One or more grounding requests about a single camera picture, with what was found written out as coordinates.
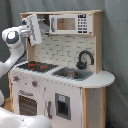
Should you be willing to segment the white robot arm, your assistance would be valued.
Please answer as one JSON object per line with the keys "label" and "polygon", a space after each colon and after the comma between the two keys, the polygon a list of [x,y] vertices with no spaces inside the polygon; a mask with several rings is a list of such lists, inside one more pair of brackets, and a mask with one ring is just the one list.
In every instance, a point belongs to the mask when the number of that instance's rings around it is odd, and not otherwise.
{"label": "white robot arm", "polygon": [[10,57],[5,62],[0,61],[0,78],[8,73],[24,55],[25,48],[22,43],[23,38],[28,38],[31,46],[42,42],[36,14],[23,18],[21,26],[7,28],[2,31],[2,39],[9,48]]}

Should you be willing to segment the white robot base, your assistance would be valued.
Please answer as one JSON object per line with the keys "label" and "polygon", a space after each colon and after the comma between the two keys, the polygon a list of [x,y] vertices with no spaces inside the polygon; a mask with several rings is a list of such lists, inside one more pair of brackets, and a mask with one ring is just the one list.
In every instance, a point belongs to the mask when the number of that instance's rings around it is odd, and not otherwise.
{"label": "white robot base", "polygon": [[52,128],[52,126],[43,115],[17,115],[0,107],[0,128]]}

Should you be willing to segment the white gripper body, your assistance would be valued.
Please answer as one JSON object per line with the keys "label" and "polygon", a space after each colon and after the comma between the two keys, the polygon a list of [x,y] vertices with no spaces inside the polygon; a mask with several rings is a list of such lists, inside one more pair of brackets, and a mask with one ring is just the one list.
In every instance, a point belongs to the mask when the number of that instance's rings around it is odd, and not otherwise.
{"label": "white gripper body", "polygon": [[42,43],[41,32],[36,14],[32,14],[22,19],[21,37],[28,38],[30,45]]}

